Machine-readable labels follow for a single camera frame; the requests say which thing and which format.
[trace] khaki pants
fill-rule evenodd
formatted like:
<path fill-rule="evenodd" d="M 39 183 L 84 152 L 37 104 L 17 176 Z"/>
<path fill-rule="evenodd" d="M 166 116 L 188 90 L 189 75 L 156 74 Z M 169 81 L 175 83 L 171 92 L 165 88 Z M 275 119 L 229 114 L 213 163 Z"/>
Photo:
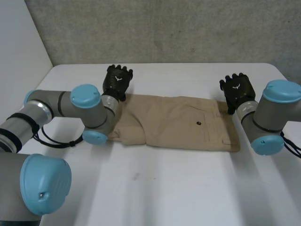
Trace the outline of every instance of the khaki pants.
<path fill-rule="evenodd" d="M 109 139 L 125 145 L 208 151 L 238 151 L 227 104 L 193 97 L 127 95 L 120 102 Z"/>

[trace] black cable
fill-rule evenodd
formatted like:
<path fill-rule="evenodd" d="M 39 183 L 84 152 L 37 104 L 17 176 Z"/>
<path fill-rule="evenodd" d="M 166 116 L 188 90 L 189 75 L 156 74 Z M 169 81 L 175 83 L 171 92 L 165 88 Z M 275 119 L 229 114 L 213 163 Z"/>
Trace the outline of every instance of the black cable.
<path fill-rule="evenodd" d="M 288 150 L 290 153 L 292 153 L 293 155 L 297 156 L 298 158 L 301 158 L 301 153 L 299 152 L 299 151 L 301 151 L 301 148 L 299 148 L 297 145 L 295 145 L 295 144 L 293 143 L 293 141 L 287 139 L 287 138 L 284 136 L 284 133 L 283 133 L 283 132 L 280 133 L 280 136 L 283 138 L 283 140 L 284 140 L 284 142 L 285 142 L 284 147 L 286 147 L 287 150 Z"/>
<path fill-rule="evenodd" d="M 40 142 L 41 144 L 45 145 L 45 146 L 48 146 L 48 147 L 53 147 L 53 148 L 59 148 L 59 149 L 63 149 L 63 148 L 67 148 L 67 147 L 74 147 L 75 145 L 79 144 L 80 142 L 83 141 L 83 137 L 82 135 L 77 138 L 76 140 L 73 140 L 69 143 L 63 143 L 63 142 L 58 142 L 58 141 L 55 141 L 53 139 L 51 139 L 47 134 L 46 132 L 44 131 L 44 128 L 42 127 L 42 133 L 43 135 L 50 141 L 56 143 L 56 144 L 50 144 L 44 140 L 41 140 L 40 137 L 39 137 L 39 134 L 36 133 L 36 135 L 33 137 L 33 139 L 35 139 L 36 141 Z"/>

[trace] gray concrete wall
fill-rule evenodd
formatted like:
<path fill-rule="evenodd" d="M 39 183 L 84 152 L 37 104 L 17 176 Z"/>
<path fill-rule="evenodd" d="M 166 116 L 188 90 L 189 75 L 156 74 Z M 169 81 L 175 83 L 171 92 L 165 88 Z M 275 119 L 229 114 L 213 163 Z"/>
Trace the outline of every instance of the gray concrete wall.
<path fill-rule="evenodd" d="M 301 83 L 301 0 L 25 2 L 54 65 L 266 62 Z"/>

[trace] robotic arm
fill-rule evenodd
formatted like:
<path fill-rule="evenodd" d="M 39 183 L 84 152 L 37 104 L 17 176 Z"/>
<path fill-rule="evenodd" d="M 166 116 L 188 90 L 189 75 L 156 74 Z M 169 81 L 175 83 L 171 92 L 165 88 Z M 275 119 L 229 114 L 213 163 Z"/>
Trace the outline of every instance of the robotic arm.
<path fill-rule="evenodd" d="M 112 65 L 102 95 L 90 84 L 71 92 L 34 90 L 26 95 L 24 108 L 0 125 L 0 226 L 38 226 L 42 215 L 61 207 L 71 187 L 67 162 L 16 154 L 22 146 L 54 117 L 80 118 L 85 125 L 82 138 L 105 144 L 132 78 L 132 70 Z"/>
<path fill-rule="evenodd" d="M 237 111 L 254 151 L 272 155 L 285 146 L 282 129 L 288 121 L 301 121 L 301 86 L 286 80 L 267 84 L 257 103 L 249 78 L 240 73 L 220 81 L 228 113 Z"/>

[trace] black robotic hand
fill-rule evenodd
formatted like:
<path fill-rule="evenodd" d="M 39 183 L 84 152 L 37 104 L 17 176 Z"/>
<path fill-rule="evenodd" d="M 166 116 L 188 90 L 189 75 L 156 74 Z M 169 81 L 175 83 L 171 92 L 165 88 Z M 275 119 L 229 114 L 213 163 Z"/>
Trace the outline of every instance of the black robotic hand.
<path fill-rule="evenodd" d="M 226 97 L 228 114 L 234 114 L 242 103 L 255 100 L 255 91 L 248 76 L 239 73 L 233 74 L 231 78 L 227 75 L 225 80 L 220 80 L 220 87 Z"/>
<path fill-rule="evenodd" d="M 103 94 L 112 96 L 118 101 L 125 101 L 125 92 L 132 78 L 132 69 L 127 71 L 127 67 L 121 68 L 120 65 L 117 67 L 115 65 L 109 66 L 103 81 Z"/>

